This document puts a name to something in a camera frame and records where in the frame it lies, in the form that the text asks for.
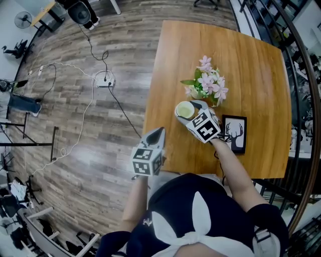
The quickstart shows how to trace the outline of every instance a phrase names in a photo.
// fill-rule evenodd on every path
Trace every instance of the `picture frame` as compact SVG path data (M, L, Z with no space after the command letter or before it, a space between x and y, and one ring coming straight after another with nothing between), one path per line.
M246 148L247 118L223 114L222 124L224 140L231 138L231 141L227 141L228 146L235 154L244 154Z

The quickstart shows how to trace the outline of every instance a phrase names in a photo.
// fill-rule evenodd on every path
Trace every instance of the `white bow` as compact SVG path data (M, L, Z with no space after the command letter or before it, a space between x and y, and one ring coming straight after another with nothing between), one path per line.
M183 237L177 238L171 225L163 216L154 211L151 215L156 238L170 245L154 254L153 257L172 257L181 246L198 242L228 257L254 257L252 250L239 241L222 236L210 237L206 235L211 229L211 217L208 206L199 192L195 193L192 208L195 232L188 232Z

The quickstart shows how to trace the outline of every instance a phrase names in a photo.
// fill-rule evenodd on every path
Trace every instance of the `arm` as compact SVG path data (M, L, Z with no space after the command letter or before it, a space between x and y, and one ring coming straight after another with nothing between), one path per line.
M124 209L120 230L131 232L146 212L147 183L146 176L140 176L135 180Z
M255 189L246 170L228 145L219 139L213 139L211 142L220 158L233 198L242 209L247 212L255 205L267 204Z

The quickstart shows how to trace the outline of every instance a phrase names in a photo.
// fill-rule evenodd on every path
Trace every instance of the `flower vase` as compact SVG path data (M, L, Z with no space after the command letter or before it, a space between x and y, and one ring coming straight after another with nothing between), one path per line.
M199 92L197 92L196 90L192 90L191 97L194 98L195 100L200 100L204 98L204 96Z

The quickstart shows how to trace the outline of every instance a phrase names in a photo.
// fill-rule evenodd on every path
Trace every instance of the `wooden floor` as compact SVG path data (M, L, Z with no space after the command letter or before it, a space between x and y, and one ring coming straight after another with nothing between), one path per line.
M108 0L93 4L101 22L95 30L85 30L85 33L97 57L109 50L106 63L117 79L114 94L141 134L162 21L184 20L232 30L237 30L237 26L228 0L220 1L218 11L206 0L197 8L193 7L193 0L117 2L121 15L116 15ZM104 63L91 56L89 43L70 19L55 33L46 32L34 43L34 53L22 66L19 79L51 62L75 65L91 76L105 69ZM53 127L58 126L54 151L58 157L61 148L69 152L77 142L92 89L91 79L79 70L56 66L54 88L45 96L39 116L29 116L27 134L38 142L50 142ZM52 86L54 74L54 67L45 68L38 80L37 75L32 77L19 93L42 97ZM9 119L23 122L24 115L13 110ZM10 135L14 142L24 142L15 129L10 129ZM37 193L38 198L44 201L45 207L55 208L50 218L61 232L61 241L79 244L75 239L78 231L103 235L117 229L132 183L132 174L128 172L129 154L138 141L108 89L95 87L80 143L69 156L34 177L35 184L43 190ZM16 147L12 153L17 176L26 180L27 174L49 163L50 147Z

